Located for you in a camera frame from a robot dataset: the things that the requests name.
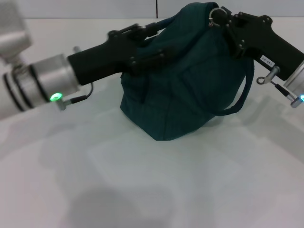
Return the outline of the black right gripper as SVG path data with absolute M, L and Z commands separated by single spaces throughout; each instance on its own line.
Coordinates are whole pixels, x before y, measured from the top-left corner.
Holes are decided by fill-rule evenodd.
M 273 20 L 266 15 L 246 13 L 233 15 L 229 10 L 212 10 L 212 24 L 225 25 L 224 38 L 233 59 L 250 57 L 268 70 L 272 67 L 262 56 L 280 68 L 278 77 L 287 80 L 304 60 L 304 54 L 278 36 L 272 29 Z

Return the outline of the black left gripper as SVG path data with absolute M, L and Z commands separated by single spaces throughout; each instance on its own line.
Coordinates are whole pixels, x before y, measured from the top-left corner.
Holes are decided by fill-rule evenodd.
M 67 59 L 82 86 L 127 71 L 129 62 L 131 74 L 155 70 L 165 65 L 165 50 L 134 57 L 137 49 L 135 41 L 153 37 L 158 31 L 156 23 L 145 27 L 133 24 L 121 30 L 112 30 L 105 43 L 72 54 Z

